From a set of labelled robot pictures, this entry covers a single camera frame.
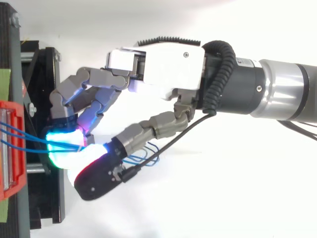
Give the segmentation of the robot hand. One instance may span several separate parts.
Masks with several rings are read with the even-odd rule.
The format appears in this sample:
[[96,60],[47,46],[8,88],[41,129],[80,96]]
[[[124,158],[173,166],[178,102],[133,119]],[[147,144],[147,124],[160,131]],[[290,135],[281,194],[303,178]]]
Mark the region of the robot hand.
[[109,52],[103,69],[78,69],[50,93],[53,122],[69,124],[84,136],[125,89],[157,93],[167,101],[178,99],[173,111],[132,124],[109,143],[76,146],[67,153],[71,164],[78,166],[74,187],[83,200],[104,196],[134,174],[136,167],[125,168],[123,160],[149,141],[174,136],[187,128],[198,101],[204,56],[197,41],[156,38],[139,42]]

